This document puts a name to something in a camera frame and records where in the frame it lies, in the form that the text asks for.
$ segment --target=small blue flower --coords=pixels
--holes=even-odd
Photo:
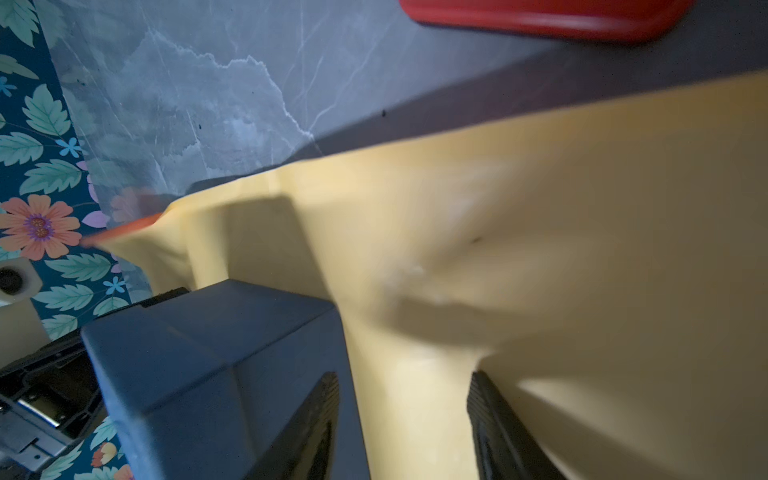
[[[6,84],[6,81],[8,81],[6,77],[0,77],[0,91],[3,92],[6,97],[10,97],[11,90],[15,90],[16,85]]]
[[[56,140],[56,144],[59,147],[64,147],[58,152],[62,157],[66,157],[67,154],[72,154],[72,157],[80,158],[78,151],[83,151],[82,148],[78,147],[78,139],[75,137],[70,138],[69,143],[65,143],[62,139]]]
[[[112,293],[114,293],[115,290],[117,290],[120,293],[123,293],[125,291],[125,289],[122,287],[122,285],[125,285],[125,282],[123,280],[120,280],[118,282],[118,280],[120,279],[117,278],[116,276],[113,276],[111,282],[102,282],[104,286],[109,287],[107,289],[107,295],[111,295]]]

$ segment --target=pink petal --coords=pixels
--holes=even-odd
[[[86,215],[83,219],[83,223],[93,228],[106,228],[107,220],[109,220],[109,217],[104,215],[104,212],[96,210],[95,212],[90,212]]]
[[[98,198],[96,198],[96,189],[94,188],[93,184],[88,184],[88,193],[91,194],[91,198],[94,200],[94,202],[98,203]]]

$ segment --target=round black hole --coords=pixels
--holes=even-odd
[[[15,295],[22,290],[24,279],[16,270],[10,268],[0,269],[0,290],[6,295]]]

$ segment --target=floral pattern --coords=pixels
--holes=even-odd
[[[0,18],[0,260],[30,259],[44,285],[32,304],[56,339],[130,300],[117,259],[80,245],[106,227],[107,217],[37,8],[29,0],[5,2],[14,4],[15,14]],[[41,479],[133,480],[116,433],[107,417]]]

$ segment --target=red object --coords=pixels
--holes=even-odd
[[[400,0],[422,23],[635,42],[663,34],[694,0]]]

